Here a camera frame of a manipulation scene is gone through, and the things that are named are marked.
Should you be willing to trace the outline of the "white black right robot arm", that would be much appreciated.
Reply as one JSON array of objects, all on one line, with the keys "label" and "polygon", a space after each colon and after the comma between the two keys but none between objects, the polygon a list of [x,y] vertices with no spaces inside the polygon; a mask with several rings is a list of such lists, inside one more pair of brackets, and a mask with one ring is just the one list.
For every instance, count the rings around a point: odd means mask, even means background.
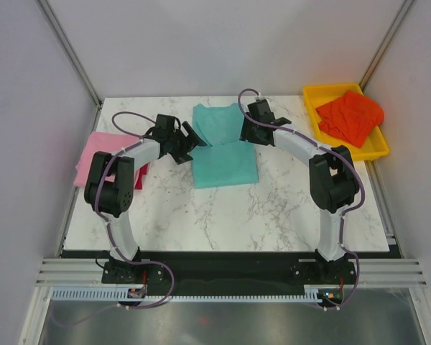
[{"label": "white black right robot arm", "polygon": [[320,209],[317,252],[322,260],[315,264],[314,271],[319,281],[332,282],[340,275],[338,261],[346,255],[343,218],[357,193],[365,197],[351,152],[345,145],[331,147],[306,136],[289,119],[277,119],[265,99],[250,103],[247,109],[241,141],[284,150],[309,169],[310,195]]}]

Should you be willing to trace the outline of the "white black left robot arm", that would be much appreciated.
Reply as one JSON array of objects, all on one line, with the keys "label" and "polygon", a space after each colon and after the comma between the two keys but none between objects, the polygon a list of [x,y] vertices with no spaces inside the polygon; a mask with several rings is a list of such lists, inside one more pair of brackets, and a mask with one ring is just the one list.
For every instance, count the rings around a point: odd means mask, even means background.
[{"label": "white black left robot arm", "polygon": [[136,172],[166,155],[178,165],[189,162],[193,159],[190,153],[196,147],[207,145],[187,121],[159,114],[154,125],[135,143],[114,153],[93,154],[84,199],[103,220],[111,246],[110,256],[121,261],[118,273],[125,281],[137,282],[144,271],[129,219]]}]

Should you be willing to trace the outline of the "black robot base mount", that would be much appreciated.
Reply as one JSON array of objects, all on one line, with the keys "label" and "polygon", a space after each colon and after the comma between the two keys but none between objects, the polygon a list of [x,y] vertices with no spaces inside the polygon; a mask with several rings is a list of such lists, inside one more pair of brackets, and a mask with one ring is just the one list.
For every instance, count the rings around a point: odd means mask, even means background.
[{"label": "black robot base mount", "polygon": [[311,252],[142,252],[142,264],[109,259],[104,284],[140,284],[158,295],[278,295],[306,285],[349,286],[356,268],[347,257],[326,264]]}]

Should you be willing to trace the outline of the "teal t shirt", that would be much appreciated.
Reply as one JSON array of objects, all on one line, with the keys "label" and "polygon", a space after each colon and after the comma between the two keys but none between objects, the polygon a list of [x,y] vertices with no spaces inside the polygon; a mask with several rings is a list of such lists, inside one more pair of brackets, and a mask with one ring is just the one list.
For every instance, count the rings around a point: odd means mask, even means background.
[{"label": "teal t shirt", "polygon": [[193,129],[207,144],[190,156],[194,186],[219,188],[259,182],[254,145],[240,140],[244,115],[237,104],[193,108]]}]

